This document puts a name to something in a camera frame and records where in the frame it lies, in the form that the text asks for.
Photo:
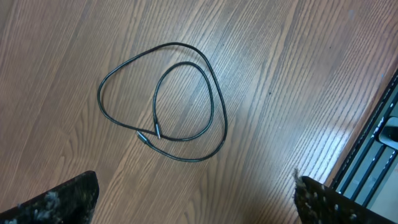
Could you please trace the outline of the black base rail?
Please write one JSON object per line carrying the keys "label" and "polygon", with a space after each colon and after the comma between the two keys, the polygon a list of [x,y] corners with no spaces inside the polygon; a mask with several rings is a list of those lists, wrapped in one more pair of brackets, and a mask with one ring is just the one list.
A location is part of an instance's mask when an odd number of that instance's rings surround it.
{"label": "black base rail", "polygon": [[397,73],[394,73],[364,128],[332,180],[331,188],[371,207],[397,165]]}

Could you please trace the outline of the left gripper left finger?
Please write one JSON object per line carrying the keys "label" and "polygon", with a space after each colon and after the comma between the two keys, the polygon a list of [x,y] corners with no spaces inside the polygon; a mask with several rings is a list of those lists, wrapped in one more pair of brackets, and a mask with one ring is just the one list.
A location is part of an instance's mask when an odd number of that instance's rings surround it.
{"label": "left gripper left finger", "polygon": [[88,170],[1,213],[1,224],[53,224],[92,221],[99,197],[96,172]]}

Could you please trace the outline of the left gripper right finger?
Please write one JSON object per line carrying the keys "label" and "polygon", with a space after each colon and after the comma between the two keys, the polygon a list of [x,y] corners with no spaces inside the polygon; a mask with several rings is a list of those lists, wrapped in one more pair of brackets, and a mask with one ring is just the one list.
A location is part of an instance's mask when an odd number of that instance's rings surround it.
{"label": "left gripper right finger", "polygon": [[293,171],[294,203],[302,223],[383,224],[392,223],[333,189]]}

